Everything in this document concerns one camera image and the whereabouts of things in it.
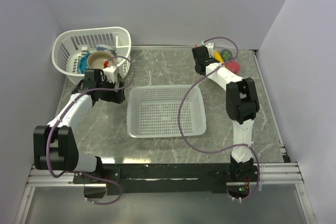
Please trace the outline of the clear zip top bag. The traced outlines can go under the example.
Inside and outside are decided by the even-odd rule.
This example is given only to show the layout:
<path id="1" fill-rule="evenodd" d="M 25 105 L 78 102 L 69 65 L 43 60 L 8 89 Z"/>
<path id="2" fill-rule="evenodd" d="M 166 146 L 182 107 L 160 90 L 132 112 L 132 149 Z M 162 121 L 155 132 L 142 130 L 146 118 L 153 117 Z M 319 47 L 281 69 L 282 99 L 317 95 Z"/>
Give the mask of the clear zip top bag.
<path id="1" fill-rule="evenodd" d="M 233 60 L 233 54 L 229 49 L 223 49 L 220 52 L 214 51 L 214 58 L 220 63 L 225 63 L 225 67 L 234 74 L 240 72 L 240 64 Z"/>

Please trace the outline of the yellow fake banana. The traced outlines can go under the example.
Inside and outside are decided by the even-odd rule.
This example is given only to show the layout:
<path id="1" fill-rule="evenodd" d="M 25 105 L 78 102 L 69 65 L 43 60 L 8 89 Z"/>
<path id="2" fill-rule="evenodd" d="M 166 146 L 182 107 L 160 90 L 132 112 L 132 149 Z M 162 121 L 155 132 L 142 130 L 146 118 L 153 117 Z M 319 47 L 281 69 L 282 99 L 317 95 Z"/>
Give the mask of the yellow fake banana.
<path id="1" fill-rule="evenodd" d="M 224 60 L 220 53 L 218 51 L 214 51 L 214 58 L 219 62 L 219 63 L 224 63 Z"/>

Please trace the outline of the red fake apple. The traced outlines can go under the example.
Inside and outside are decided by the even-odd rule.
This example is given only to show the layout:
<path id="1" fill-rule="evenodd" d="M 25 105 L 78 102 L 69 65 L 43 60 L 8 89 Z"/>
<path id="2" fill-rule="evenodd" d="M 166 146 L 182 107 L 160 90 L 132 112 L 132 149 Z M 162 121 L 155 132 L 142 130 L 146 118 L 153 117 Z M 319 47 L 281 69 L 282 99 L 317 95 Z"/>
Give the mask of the red fake apple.
<path id="1" fill-rule="evenodd" d="M 226 68 L 234 74 L 240 72 L 241 66 L 237 61 L 232 61 L 226 64 Z"/>

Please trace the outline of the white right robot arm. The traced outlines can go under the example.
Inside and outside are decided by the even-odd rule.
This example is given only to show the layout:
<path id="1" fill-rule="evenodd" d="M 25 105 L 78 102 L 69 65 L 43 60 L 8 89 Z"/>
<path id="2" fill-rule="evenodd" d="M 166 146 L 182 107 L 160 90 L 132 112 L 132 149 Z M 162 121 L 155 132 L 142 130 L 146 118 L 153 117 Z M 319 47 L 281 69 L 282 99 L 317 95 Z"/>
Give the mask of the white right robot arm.
<path id="1" fill-rule="evenodd" d="M 252 78 L 242 78 L 215 58 L 213 46 L 192 49 L 195 71 L 214 81 L 225 90 L 226 112 L 233 123 L 233 149 L 227 175 L 242 181 L 256 171 L 252 146 L 252 131 L 259 111 L 259 100 Z"/>

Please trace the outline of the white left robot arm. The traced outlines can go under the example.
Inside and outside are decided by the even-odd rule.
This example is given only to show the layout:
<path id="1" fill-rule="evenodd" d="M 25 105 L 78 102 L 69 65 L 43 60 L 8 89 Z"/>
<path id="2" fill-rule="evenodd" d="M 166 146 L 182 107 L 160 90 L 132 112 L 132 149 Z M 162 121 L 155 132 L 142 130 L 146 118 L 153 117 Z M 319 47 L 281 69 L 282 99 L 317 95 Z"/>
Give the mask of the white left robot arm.
<path id="1" fill-rule="evenodd" d="M 74 129 L 98 101 L 121 104 L 125 100 L 123 80 L 113 83 L 100 69 L 85 72 L 85 77 L 73 89 L 70 99 L 59 114 L 47 125 L 33 131 L 34 165 L 38 170 L 81 172 L 92 182 L 104 177 L 103 163 L 99 156 L 81 154 L 77 148 Z"/>

